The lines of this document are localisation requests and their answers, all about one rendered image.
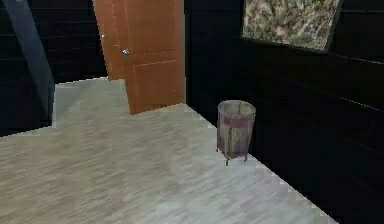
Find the metal garbage can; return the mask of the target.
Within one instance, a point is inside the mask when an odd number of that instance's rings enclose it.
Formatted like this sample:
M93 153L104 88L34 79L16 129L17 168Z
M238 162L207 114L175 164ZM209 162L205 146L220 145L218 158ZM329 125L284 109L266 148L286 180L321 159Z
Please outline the metal garbage can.
M246 101L225 100L217 109L216 151L224 155L226 165L238 157L244 157L244 161L247 161L256 108Z

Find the orange wooden room door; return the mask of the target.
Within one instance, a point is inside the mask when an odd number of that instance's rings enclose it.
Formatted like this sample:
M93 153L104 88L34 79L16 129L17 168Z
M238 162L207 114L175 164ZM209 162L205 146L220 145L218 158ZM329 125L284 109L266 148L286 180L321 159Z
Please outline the orange wooden room door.
M129 112L181 103L181 0L92 2L108 78L125 81Z

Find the dark blue-grey slab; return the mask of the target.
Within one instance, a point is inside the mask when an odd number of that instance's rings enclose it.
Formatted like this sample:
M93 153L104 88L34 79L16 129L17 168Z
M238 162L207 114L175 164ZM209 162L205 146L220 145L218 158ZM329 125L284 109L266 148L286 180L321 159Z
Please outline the dark blue-grey slab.
M55 81L27 0L2 0L21 45L42 109L39 120L52 125Z

